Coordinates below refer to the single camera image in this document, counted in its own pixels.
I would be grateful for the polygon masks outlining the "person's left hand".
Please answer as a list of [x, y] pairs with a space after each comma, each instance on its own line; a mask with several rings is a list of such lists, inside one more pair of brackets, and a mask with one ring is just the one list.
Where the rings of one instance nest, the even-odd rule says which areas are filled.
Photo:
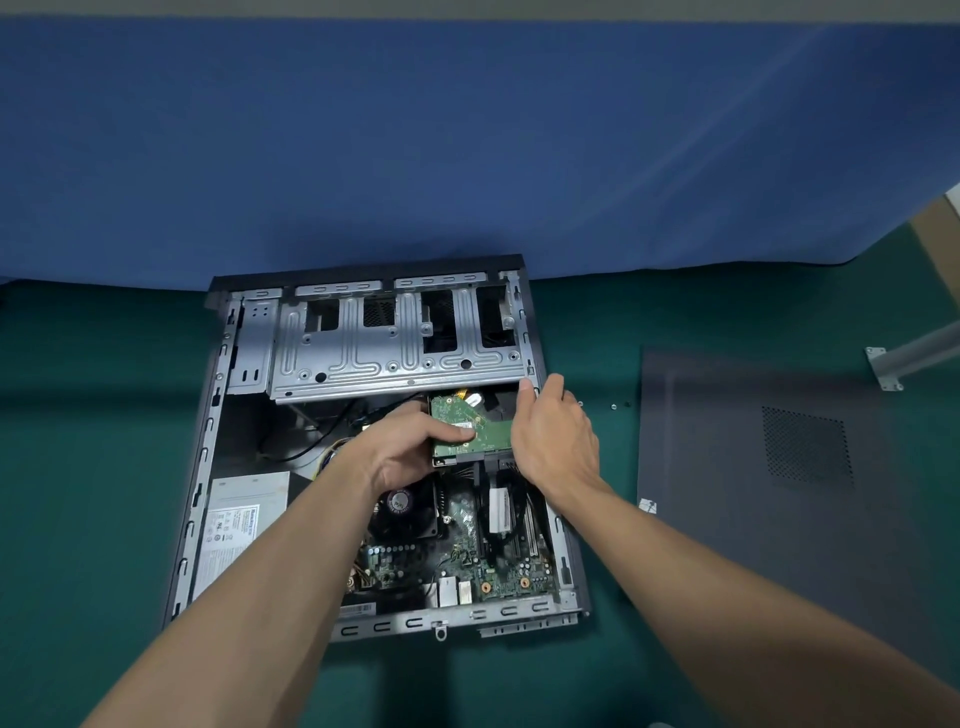
[[433, 418], [426, 404], [407, 401], [344, 445], [333, 464], [377, 499], [429, 475], [434, 467], [421, 425], [449, 425]]

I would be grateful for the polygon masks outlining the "person's right hand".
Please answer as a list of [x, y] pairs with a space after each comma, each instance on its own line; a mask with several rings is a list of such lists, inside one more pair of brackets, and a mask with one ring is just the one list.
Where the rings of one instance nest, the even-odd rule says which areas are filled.
[[569, 516], [591, 491], [606, 485], [600, 474], [599, 442], [578, 398], [566, 389], [563, 419], [538, 423], [538, 391], [520, 381], [510, 431], [512, 453], [523, 477], [554, 510]]

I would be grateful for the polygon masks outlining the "hard drive with green board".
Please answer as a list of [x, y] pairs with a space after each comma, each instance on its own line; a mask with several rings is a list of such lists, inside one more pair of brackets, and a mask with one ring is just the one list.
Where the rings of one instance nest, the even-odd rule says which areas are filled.
[[428, 413], [434, 419], [473, 432], [473, 437], [462, 443], [434, 440], [433, 465], [447, 467], [488, 454], [509, 453], [518, 391], [513, 382], [426, 394]]

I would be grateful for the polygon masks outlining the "person's left forearm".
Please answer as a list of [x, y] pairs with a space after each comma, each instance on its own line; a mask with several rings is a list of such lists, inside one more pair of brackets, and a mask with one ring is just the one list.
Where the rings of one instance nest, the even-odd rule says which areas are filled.
[[267, 728], [314, 684], [378, 497], [375, 458], [342, 451], [177, 617], [81, 728]]

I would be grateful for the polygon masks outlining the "person's right forearm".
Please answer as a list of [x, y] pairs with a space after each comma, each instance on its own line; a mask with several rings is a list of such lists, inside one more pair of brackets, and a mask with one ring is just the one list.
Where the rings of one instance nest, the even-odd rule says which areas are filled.
[[547, 499], [689, 682], [741, 728], [960, 728], [960, 692], [858, 626], [622, 499], [567, 479]]

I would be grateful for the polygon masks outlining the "black processor cooling fan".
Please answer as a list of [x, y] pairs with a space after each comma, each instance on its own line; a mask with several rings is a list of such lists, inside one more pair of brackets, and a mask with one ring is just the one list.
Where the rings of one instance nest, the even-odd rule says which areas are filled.
[[377, 545], [411, 545], [438, 537], [439, 521], [437, 488], [433, 478], [425, 478], [382, 494], [367, 531]]

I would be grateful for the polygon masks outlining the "white labelled memory module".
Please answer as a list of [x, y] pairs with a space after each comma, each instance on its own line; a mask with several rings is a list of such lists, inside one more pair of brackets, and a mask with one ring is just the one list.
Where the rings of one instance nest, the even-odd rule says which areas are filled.
[[508, 487], [487, 490], [487, 530], [491, 536], [505, 538], [515, 530], [515, 507]]

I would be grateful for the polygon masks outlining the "silver metal drive cage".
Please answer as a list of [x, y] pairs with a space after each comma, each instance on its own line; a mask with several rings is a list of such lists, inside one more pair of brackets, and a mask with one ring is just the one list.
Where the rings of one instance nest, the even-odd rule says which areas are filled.
[[303, 285], [278, 311], [270, 398], [308, 403], [535, 380], [518, 270]]

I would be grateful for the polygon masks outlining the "green motherboard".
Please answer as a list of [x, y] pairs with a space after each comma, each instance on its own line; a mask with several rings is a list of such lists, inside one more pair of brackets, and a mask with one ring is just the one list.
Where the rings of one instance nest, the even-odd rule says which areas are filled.
[[[367, 525], [346, 579], [343, 612], [391, 614], [558, 595], [546, 501], [512, 457], [440, 467], [424, 479], [437, 488], [438, 537], [376, 544]], [[488, 530], [491, 487], [510, 489], [515, 527], [505, 538]]]

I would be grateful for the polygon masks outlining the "open desktop computer case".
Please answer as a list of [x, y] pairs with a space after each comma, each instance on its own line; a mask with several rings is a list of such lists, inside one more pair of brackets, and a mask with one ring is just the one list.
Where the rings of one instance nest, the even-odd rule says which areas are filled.
[[[519, 271], [526, 283], [525, 312], [535, 345], [536, 378], [523, 377], [514, 383], [527, 379], [534, 388], [539, 388], [546, 365], [529, 275], [520, 253], [218, 276], [212, 280], [207, 306], [217, 312], [222, 332], [210, 356], [203, 401], [198, 408], [191, 481], [186, 491], [181, 535], [166, 601], [165, 625], [196, 600], [190, 592], [214, 480], [288, 471], [291, 473], [288, 508], [332, 465], [342, 447], [361, 432], [407, 402], [422, 402], [428, 411], [427, 394], [449, 391], [294, 403], [271, 399], [267, 389], [279, 311], [283, 303], [292, 299], [294, 289], [304, 285], [442, 274], [485, 272], [494, 275], [508, 270]], [[577, 625], [593, 609], [580, 544], [564, 519], [547, 503], [546, 513], [558, 569], [556, 596], [490, 600], [397, 613], [362, 613], [355, 607], [344, 612], [341, 605], [330, 641], [357, 642], [417, 633], [433, 633], [438, 641], [444, 641], [455, 628], [474, 628], [481, 637], [489, 638]]]

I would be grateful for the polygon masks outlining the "grey power supply unit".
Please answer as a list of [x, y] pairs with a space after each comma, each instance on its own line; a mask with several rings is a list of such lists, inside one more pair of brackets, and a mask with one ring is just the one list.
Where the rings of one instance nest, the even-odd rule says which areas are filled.
[[199, 536], [190, 591], [197, 599], [289, 504], [291, 472], [280, 470], [213, 481]]

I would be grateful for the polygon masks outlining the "dark grey case side panel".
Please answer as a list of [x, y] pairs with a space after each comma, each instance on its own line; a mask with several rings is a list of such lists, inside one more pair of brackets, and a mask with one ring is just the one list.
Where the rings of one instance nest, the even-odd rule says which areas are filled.
[[638, 413], [639, 510], [954, 679], [877, 384], [646, 348]]

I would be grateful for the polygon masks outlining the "blue fabric partition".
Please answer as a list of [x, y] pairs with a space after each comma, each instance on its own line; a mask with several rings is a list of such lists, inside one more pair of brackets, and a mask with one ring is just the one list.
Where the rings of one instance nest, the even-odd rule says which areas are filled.
[[960, 24], [0, 19], [0, 279], [841, 264], [960, 182]]

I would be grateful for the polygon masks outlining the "grey metal support leg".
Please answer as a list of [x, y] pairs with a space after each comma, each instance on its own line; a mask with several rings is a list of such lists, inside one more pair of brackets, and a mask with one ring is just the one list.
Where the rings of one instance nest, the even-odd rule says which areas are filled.
[[863, 349], [870, 370], [883, 392], [901, 392], [903, 379], [960, 357], [960, 320], [894, 348]]

